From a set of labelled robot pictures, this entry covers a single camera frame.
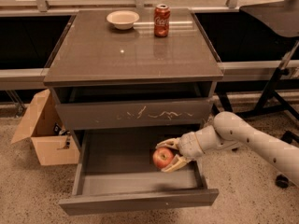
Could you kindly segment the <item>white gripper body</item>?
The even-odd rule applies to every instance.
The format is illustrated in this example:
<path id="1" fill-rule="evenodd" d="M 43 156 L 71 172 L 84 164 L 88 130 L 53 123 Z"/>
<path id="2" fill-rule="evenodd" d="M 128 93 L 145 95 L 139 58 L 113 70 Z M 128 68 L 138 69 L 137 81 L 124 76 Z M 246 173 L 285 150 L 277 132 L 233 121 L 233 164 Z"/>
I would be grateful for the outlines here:
<path id="1" fill-rule="evenodd" d="M 179 153 L 187 160 L 194 161 L 204 155 L 195 132 L 183 134 L 178 141 Z"/>

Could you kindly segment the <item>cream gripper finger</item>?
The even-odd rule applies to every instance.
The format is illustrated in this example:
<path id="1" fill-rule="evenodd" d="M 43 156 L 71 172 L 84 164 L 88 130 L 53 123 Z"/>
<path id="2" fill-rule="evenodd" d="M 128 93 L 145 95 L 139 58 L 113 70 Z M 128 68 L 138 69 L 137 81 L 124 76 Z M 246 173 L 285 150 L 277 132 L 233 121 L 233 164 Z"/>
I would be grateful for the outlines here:
<path id="1" fill-rule="evenodd" d="M 162 142 L 158 143 L 156 145 L 156 148 L 167 147 L 167 148 L 171 148 L 174 150 L 178 150 L 178 143 L 179 143 L 178 138 L 170 138 L 170 139 L 166 139 L 166 140 L 163 140 Z"/>
<path id="2" fill-rule="evenodd" d="M 172 173 L 186 166 L 190 162 L 189 159 L 176 155 L 170 163 L 162 169 L 164 173 Z"/>

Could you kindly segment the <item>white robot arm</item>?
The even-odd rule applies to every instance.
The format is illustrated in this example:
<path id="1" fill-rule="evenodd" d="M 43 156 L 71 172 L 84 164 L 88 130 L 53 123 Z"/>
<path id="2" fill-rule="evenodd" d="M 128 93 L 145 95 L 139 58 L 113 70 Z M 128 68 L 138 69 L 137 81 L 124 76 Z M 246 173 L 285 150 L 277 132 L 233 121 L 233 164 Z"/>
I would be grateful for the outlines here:
<path id="1" fill-rule="evenodd" d="M 197 161 L 209 150 L 224 150 L 238 145 L 249 147 L 299 186 L 299 148 L 253 128 L 232 112 L 220 112 L 211 125 L 178 138 L 164 140 L 156 148 L 167 147 L 178 151 L 175 158 L 162 169 L 165 173 L 171 173 L 191 161 Z"/>

